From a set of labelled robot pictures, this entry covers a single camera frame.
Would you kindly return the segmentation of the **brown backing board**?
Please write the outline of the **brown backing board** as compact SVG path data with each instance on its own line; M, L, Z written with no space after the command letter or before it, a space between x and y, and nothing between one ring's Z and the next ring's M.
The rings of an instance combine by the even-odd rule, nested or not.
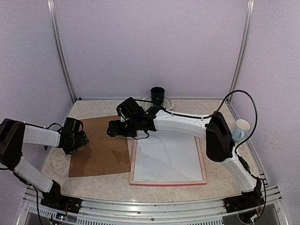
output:
M71 156L68 176L88 177L127 173L131 169L127 138L110 137L108 124L119 117L105 116L82 120L89 143Z

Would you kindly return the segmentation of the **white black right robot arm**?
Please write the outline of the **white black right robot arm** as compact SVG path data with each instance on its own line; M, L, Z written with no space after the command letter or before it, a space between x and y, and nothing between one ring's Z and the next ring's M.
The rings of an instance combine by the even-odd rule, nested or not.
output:
M222 163L237 181L243 195L240 204L250 208L258 200L262 182L253 175L246 160L238 152L238 145L219 110L211 115L173 112L153 104L147 110L139 105L140 99L127 98L117 108L118 120L108 123L110 137L137 137L138 131L170 131L199 137L206 141L206 155Z

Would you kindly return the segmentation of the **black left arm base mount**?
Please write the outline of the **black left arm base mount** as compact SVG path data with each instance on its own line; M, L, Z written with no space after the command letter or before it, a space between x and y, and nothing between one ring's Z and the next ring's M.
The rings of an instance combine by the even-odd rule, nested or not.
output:
M82 201L83 200L80 198L61 195L58 200L55 200L54 198L43 197L41 200L41 205L67 213L71 212L78 214Z

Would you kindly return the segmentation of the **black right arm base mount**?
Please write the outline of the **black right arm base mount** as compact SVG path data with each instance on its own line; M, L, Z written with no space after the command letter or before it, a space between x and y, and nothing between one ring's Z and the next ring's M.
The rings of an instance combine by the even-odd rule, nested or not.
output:
M243 195L237 195L224 199L225 209L227 213L247 210L260 205L264 205L264 199L262 197L253 198Z

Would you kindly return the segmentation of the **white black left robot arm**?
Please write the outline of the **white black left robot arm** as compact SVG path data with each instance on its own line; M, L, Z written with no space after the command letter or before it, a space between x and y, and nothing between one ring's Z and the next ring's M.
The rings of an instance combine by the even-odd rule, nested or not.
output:
M66 203L60 185L25 159L23 146L28 144L55 147L69 155L89 142L83 130L83 122L74 118L66 118L58 130L4 119L0 124L0 163L22 182L34 186L43 195L47 195L48 202L59 209Z

